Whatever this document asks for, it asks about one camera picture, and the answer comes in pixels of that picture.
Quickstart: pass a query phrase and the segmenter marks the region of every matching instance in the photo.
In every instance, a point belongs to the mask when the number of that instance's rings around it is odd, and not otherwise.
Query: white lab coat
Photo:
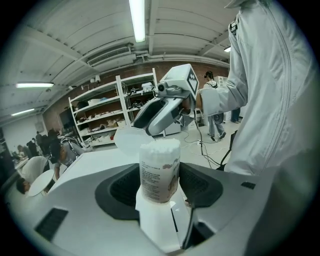
[[[224,170],[260,175],[312,147],[312,139],[304,143],[309,131],[298,131],[291,113],[295,105],[304,106],[299,99],[314,87],[318,66],[304,35],[279,4],[238,0],[229,7],[239,7],[237,2],[241,9],[236,35],[229,30],[227,82],[201,89],[200,95],[205,116],[247,106]]]

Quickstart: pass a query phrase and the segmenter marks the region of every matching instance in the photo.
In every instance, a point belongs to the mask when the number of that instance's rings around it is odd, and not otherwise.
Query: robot
[[[193,120],[190,114],[195,110],[198,86],[190,64],[173,67],[133,126],[149,135],[173,122],[187,126]],[[189,113],[181,107],[187,99]],[[139,170],[138,163],[129,164],[61,184],[33,210],[28,225],[36,232],[24,230],[25,234],[52,255],[73,255],[75,248],[79,255],[165,255],[139,227],[135,210]],[[285,234],[290,225],[278,229],[277,236],[264,232],[273,227],[273,209],[286,208],[277,193],[282,184],[274,182],[275,177],[272,169],[257,177],[180,163],[179,183],[191,205],[182,255],[258,255],[279,241],[279,234]],[[301,211],[297,207],[290,214],[298,218]]]

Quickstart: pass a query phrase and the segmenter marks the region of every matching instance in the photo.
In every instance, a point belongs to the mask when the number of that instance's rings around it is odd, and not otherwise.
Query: cotton swab container
[[[142,195],[154,203],[166,203],[177,191],[180,167],[180,141],[157,139],[139,150]]]

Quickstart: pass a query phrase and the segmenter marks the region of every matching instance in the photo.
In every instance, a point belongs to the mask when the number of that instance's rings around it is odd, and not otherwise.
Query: ceiling
[[[238,12],[229,0],[145,0],[146,40],[136,43],[129,0],[48,0],[21,21],[0,62],[0,126],[11,114],[43,112],[96,74],[142,60],[187,60],[227,67],[227,27]],[[131,43],[131,55],[100,66],[87,60],[99,52]],[[17,89],[17,82],[53,82],[46,89]]]

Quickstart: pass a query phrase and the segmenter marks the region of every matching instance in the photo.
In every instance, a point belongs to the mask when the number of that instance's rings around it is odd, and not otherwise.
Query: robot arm
[[[157,135],[172,123],[189,125],[196,107],[199,81],[190,64],[172,67],[157,85],[158,93],[137,114],[133,127],[145,129],[148,135]],[[189,100],[190,110],[182,108]]]

